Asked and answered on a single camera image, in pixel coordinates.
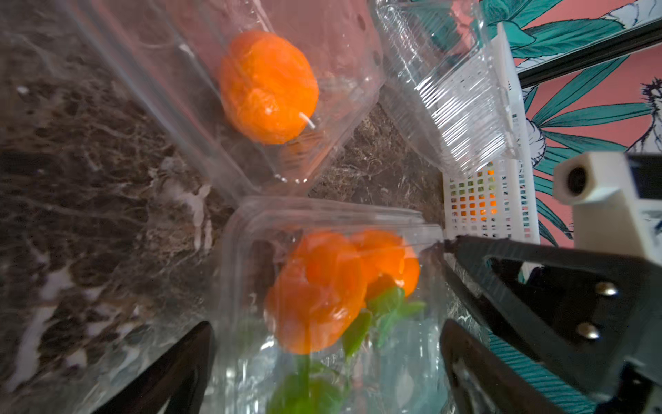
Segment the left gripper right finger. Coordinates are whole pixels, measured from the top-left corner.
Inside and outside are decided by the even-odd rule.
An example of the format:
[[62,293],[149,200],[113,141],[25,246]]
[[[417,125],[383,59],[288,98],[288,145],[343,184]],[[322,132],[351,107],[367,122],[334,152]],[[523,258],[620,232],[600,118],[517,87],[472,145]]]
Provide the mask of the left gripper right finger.
[[562,412],[457,322],[445,322],[440,343],[458,413]]

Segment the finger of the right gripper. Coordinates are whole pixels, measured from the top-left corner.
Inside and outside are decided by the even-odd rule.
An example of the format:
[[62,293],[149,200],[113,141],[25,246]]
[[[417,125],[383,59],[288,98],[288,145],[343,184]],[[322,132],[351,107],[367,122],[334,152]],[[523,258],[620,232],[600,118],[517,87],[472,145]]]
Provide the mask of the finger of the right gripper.
[[628,255],[460,236],[442,245],[498,336],[591,398],[661,384],[661,268]]

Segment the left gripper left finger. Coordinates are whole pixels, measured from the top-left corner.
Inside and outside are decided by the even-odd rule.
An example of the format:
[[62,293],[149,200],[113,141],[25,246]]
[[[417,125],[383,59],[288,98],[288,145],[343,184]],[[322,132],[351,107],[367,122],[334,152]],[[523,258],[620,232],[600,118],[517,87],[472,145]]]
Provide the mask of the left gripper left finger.
[[96,412],[198,413],[214,358],[214,331],[203,321]]

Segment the white perforated plastic basket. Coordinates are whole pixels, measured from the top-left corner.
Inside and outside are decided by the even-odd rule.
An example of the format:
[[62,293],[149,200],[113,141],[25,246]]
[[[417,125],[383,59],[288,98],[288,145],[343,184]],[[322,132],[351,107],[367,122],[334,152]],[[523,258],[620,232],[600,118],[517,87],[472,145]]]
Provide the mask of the white perforated plastic basket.
[[474,176],[460,181],[445,178],[445,234],[479,236],[535,243],[541,241],[528,121],[515,62],[510,52],[509,25],[500,22],[491,41],[499,81],[507,89],[508,110],[517,144],[515,159],[499,158]]

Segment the orange container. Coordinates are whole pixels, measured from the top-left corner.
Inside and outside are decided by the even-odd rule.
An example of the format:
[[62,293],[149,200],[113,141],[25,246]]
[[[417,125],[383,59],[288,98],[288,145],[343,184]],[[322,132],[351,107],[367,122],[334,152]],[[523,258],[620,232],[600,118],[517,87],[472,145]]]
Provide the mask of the orange container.
[[319,100],[317,79],[303,52],[265,31],[245,32],[229,43],[217,82],[229,122],[266,145],[297,138]]
[[386,230],[365,230],[350,236],[364,263],[367,278],[365,300],[399,287],[409,297],[417,289],[421,272],[417,254],[405,239]]

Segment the clear clamshell container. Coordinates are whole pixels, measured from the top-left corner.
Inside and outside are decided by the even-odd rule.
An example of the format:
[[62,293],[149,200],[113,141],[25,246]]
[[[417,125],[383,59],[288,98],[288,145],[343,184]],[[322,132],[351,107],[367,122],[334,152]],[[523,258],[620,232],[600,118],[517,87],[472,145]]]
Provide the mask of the clear clamshell container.
[[476,1],[372,1],[379,103],[422,158],[453,179],[519,151]]
[[219,248],[207,413],[447,413],[441,226],[420,212],[250,197]]
[[366,1],[65,1],[191,163],[223,193],[301,195],[377,102]]

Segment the orange with leaf centre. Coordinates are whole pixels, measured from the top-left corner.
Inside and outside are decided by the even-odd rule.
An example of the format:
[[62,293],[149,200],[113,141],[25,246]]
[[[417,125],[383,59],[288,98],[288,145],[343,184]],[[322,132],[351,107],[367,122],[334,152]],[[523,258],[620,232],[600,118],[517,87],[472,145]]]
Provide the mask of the orange with leaf centre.
[[308,355],[334,345],[364,306],[367,278],[346,236],[316,232],[291,251],[265,297],[265,322],[279,345]]

